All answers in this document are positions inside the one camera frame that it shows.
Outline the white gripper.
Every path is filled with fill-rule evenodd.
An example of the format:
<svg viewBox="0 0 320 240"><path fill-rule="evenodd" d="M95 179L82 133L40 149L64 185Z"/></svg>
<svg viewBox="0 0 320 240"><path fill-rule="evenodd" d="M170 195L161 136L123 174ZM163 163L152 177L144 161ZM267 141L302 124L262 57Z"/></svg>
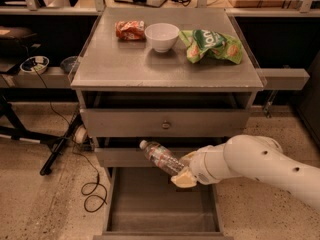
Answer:
<svg viewBox="0 0 320 240"><path fill-rule="evenodd" d="M176 176L172 176L171 181L179 188L195 187L197 181L204 185L219 183L227 172L223 150L223 145L209 145L184 155L179 162L189 165L191 171L184 168Z"/></svg>

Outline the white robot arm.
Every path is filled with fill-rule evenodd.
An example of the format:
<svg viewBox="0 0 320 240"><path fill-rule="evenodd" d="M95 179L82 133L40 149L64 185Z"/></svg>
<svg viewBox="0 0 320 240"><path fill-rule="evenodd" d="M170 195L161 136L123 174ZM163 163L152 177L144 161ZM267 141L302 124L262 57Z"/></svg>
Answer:
<svg viewBox="0 0 320 240"><path fill-rule="evenodd" d="M180 161L185 167L171 177L179 188L246 177L287 191L305 204L320 209L320 169L285 156L279 143L272 138L237 135L224 144L193 151Z"/></svg>

